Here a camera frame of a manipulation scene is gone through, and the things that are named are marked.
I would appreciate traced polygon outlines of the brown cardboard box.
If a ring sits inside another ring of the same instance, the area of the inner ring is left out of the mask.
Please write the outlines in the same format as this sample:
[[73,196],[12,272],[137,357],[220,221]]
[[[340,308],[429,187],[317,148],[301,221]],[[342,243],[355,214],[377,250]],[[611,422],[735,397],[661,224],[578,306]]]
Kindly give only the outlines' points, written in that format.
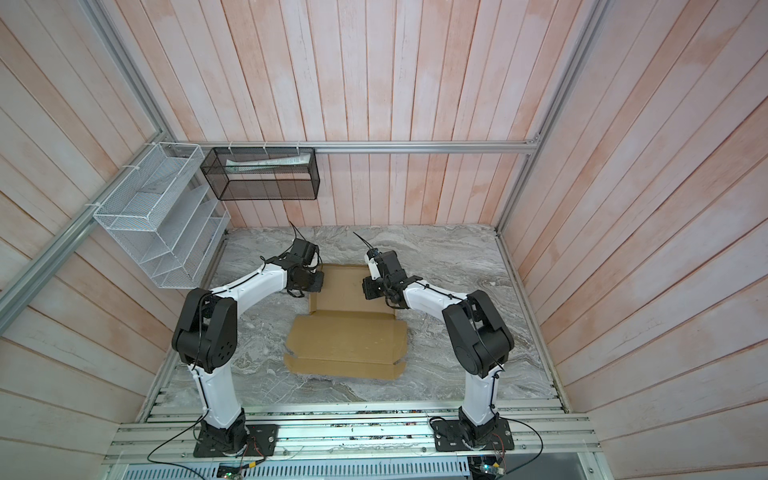
[[393,381],[405,371],[407,324],[382,298],[368,300],[364,265],[326,264],[309,313],[294,319],[283,359],[294,374]]

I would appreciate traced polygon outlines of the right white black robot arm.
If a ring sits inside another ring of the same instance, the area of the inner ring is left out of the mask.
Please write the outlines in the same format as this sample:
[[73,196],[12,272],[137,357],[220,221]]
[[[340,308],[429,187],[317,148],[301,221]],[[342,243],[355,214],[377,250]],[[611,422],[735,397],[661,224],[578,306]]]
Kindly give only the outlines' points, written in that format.
[[514,339],[489,295],[476,290],[458,293],[409,276],[397,253],[369,249],[370,275],[362,281],[365,298],[382,298],[394,309],[426,313],[444,322],[456,359],[466,372],[465,394],[458,418],[432,417],[435,448],[440,452],[514,448],[509,422],[496,408],[499,372]]

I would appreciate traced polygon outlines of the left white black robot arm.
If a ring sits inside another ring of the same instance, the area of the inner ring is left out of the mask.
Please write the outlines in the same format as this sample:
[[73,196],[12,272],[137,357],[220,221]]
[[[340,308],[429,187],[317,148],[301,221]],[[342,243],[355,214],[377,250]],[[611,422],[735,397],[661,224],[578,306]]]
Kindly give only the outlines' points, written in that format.
[[323,285],[319,246],[295,238],[255,271],[223,286],[191,290],[185,299],[171,346],[190,371],[202,401],[194,456],[238,456],[253,435],[238,400],[231,360],[238,345],[241,314],[268,296],[284,291],[301,298]]

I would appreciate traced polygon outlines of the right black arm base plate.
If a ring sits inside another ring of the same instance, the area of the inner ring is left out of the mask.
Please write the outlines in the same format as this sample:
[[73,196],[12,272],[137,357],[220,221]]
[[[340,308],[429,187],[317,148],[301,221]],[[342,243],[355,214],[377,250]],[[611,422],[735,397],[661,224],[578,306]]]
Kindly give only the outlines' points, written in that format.
[[509,423],[501,418],[478,427],[468,420],[431,417],[428,425],[438,452],[494,450],[504,453],[515,449]]

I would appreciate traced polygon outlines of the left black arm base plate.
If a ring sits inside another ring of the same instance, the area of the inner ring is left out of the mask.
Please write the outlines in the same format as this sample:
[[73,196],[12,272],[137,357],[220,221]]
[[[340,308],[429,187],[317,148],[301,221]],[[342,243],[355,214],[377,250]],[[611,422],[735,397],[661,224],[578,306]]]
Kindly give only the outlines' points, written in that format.
[[194,458],[255,455],[269,457],[274,454],[279,426],[276,424],[233,424],[227,429],[202,423]]

